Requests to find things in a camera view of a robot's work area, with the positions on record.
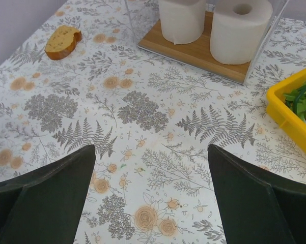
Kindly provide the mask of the white unwrapped paper roll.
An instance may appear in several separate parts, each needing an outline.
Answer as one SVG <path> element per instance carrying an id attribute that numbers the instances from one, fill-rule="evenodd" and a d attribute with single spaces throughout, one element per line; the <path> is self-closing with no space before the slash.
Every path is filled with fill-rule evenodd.
<path id="1" fill-rule="evenodd" d="M 273 8 L 269 1 L 217 1 L 210 52 L 225 65 L 241 65 L 254 57 Z"/>

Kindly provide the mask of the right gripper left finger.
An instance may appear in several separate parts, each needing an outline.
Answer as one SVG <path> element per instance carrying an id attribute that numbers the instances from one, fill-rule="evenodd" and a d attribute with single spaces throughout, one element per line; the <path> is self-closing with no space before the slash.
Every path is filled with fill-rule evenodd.
<path id="1" fill-rule="evenodd" d="M 73 243 L 95 161 L 87 145 L 0 182 L 0 243 Z"/>

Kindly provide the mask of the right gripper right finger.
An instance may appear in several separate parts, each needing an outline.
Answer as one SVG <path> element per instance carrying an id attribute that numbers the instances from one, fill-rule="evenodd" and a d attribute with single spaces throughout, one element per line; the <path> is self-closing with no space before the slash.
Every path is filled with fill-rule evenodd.
<path id="1" fill-rule="evenodd" d="M 208 147 L 227 243 L 306 243 L 306 185 Z"/>

